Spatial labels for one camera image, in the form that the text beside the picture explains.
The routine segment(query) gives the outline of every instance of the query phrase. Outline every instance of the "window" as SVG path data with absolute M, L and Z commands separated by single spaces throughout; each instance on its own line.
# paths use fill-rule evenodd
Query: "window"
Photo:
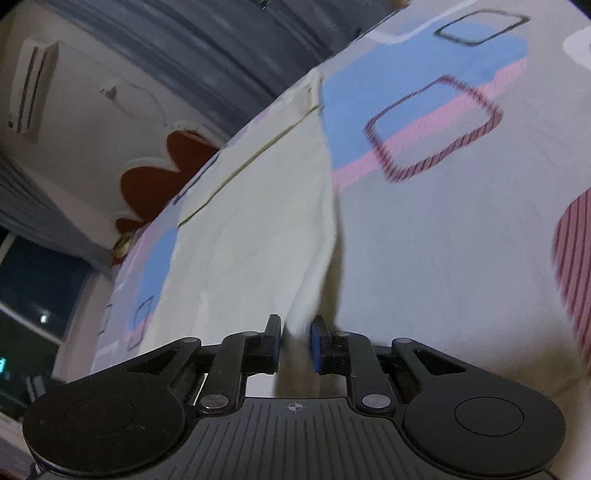
M 0 411 L 19 420 L 27 377 L 51 375 L 90 271 L 0 228 Z

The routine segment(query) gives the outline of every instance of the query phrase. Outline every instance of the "white wall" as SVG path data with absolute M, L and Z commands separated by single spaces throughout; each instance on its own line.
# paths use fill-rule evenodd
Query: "white wall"
M 119 234 L 115 230 L 115 224 L 107 216 L 77 199 L 37 170 L 28 166 L 22 166 L 22 169 L 82 233 L 96 244 L 109 249 L 113 247 Z
M 112 282 L 104 276 L 94 274 L 89 278 L 67 339 L 57 354 L 54 377 L 73 382 L 88 375 L 95 356 L 100 321 L 112 290 Z
M 3 119 L 22 41 L 36 34 L 59 41 L 59 55 L 32 142 Z M 116 102 L 99 93 L 111 80 L 118 84 Z M 185 101 L 80 28 L 32 1 L 18 7 L 0 71 L 0 144 L 21 165 L 113 221 L 125 207 L 123 165 L 160 156 L 163 128 L 178 120 L 195 120 L 218 145 L 227 140 Z

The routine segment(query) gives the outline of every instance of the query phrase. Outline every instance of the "screw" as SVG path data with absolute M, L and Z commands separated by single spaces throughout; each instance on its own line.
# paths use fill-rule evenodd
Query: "screw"
M 217 410 L 218 408 L 224 408 L 229 403 L 230 401 L 228 400 L 228 397 L 225 397 L 224 395 L 219 395 L 217 393 L 214 393 L 212 395 L 205 395 L 201 399 L 201 405 L 203 405 L 208 410 Z
M 364 396 L 361 399 L 361 403 L 365 405 L 367 408 L 379 410 L 380 408 L 388 407 L 392 402 L 386 395 L 373 393 L 371 395 Z

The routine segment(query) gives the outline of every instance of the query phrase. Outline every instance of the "bed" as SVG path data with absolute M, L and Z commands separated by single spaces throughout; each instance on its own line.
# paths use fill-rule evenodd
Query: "bed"
M 554 471 L 590 478 L 589 44 L 567 1 L 416 0 L 387 18 L 253 119 L 150 224 L 116 279 L 92 372 L 278 313 L 280 373 L 249 392 L 327 394 L 306 351 L 320 312 L 550 396 L 568 425 Z

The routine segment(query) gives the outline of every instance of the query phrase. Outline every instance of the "air conditioner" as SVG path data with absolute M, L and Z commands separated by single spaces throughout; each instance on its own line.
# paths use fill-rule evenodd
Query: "air conditioner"
M 24 134 L 34 130 L 57 58 L 57 42 L 30 37 L 22 42 L 12 80 L 8 128 Z

